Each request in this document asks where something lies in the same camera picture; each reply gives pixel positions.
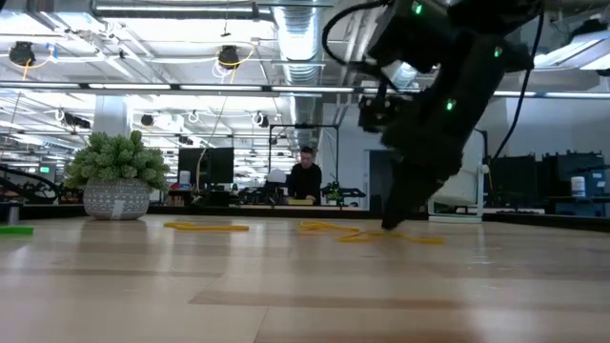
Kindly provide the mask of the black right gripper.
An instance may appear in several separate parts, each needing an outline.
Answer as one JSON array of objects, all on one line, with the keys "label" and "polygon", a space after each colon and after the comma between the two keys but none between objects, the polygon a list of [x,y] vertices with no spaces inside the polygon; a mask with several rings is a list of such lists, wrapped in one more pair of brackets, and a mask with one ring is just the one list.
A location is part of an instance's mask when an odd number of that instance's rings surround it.
[{"label": "black right gripper", "polygon": [[495,91],[494,81],[437,80],[409,97],[390,94],[381,100],[381,142],[401,155],[384,206],[384,230],[418,220],[420,208],[458,173],[466,141]]}]

